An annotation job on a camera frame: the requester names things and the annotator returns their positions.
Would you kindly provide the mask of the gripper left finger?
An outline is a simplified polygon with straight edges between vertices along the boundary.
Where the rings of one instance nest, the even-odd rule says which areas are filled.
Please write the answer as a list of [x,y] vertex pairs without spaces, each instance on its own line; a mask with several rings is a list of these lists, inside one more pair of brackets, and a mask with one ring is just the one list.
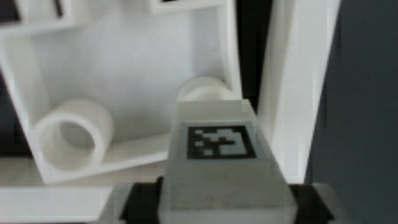
[[110,193],[96,224],[160,224],[160,185],[119,184]]

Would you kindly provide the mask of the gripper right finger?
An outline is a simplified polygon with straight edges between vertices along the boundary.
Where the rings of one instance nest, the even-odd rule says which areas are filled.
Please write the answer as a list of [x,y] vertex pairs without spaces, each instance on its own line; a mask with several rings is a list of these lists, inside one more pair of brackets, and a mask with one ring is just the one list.
[[327,184],[291,184],[298,206],[295,224],[343,224],[337,197]]

